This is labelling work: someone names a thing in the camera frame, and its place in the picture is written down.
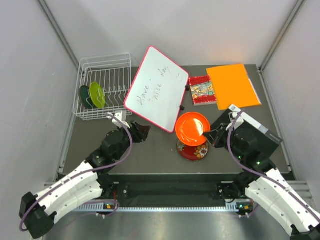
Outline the red floral plate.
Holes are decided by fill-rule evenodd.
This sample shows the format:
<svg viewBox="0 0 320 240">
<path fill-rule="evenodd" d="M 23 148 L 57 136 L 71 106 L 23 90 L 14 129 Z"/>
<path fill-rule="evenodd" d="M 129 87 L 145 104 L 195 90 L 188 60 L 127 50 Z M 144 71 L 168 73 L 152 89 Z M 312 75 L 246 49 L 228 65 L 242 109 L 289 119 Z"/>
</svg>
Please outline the red floral plate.
<svg viewBox="0 0 320 240">
<path fill-rule="evenodd" d="M 198 146 L 188 146 L 177 141 L 177 151 L 186 160 L 197 162 L 202 160 L 209 152 L 209 144 L 206 141 L 204 144 Z"/>
</svg>

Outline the orange plate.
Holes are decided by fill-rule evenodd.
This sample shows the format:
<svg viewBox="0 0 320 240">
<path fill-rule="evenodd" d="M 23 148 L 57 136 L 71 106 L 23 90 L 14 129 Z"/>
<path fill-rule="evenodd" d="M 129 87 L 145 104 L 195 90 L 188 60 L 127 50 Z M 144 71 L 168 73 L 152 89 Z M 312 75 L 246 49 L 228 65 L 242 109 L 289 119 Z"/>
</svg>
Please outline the orange plate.
<svg viewBox="0 0 320 240">
<path fill-rule="evenodd" d="M 178 139 L 185 145 L 197 147 L 204 144 L 207 138 L 204 133 L 211 130 L 208 119 L 198 112 L 187 112 L 180 116 L 175 125 Z"/>
</svg>

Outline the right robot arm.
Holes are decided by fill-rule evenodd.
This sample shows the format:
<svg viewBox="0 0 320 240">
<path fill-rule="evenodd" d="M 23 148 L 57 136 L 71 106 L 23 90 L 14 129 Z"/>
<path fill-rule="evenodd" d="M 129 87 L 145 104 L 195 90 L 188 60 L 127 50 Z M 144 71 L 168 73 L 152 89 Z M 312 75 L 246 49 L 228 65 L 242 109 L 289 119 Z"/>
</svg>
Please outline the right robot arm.
<svg viewBox="0 0 320 240">
<path fill-rule="evenodd" d="M 203 134 L 213 147 L 230 152 L 243 169 L 233 183 L 218 185 L 221 197 L 253 200 L 292 240 L 318 240 L 320 214 L 297 194 L 270 159 L 282 140 L 247 123 L 230 129 L 230 124 L 222 123 Z"/>
</svg>

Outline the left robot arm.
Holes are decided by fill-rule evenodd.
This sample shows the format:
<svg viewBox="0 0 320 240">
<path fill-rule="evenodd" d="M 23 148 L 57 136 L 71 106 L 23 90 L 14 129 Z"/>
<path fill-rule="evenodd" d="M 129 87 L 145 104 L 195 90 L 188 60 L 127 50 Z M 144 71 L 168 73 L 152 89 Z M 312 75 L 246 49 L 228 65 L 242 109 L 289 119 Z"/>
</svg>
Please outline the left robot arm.
<svg viewBox="0 0 320 240">
<path fill-rule="evenodd" d="M 79 206 L 109 199 L 115 192 L 109 171 L 129 156 L 134 143 L 146 141 L 150 129 L 136 121 L 121 123 L 71 173 L 36 194 L 26 193 L 19 209 L 20 230 L 29 232 L 33 239 L 41 238 Z"/>
</svg>

